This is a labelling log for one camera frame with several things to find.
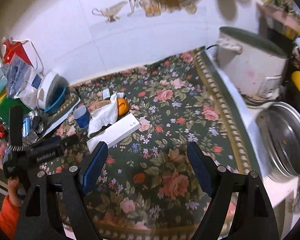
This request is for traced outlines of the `orange sleeve forearm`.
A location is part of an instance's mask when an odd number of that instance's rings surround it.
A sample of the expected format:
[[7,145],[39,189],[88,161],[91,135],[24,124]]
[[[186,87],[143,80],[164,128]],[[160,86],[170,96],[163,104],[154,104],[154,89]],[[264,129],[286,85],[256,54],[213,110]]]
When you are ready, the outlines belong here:
[[0,228],[7,235],[9,239],[14,239],[16,233],[16,226],[19,219],[20,207],[16,206],[7,195],[2,204],[0,211]]

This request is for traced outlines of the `left hand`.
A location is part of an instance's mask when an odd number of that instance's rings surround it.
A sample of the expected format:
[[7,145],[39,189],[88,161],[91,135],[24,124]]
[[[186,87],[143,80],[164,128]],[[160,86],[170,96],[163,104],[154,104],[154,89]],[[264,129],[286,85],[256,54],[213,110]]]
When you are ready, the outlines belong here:
[[15,207],[21,207],[22,201],[18,198],[17,195],[17,188],[19,185],[19,178],[9,178],[8,179],[8,194],[9,194],[9,200],[11,204]]

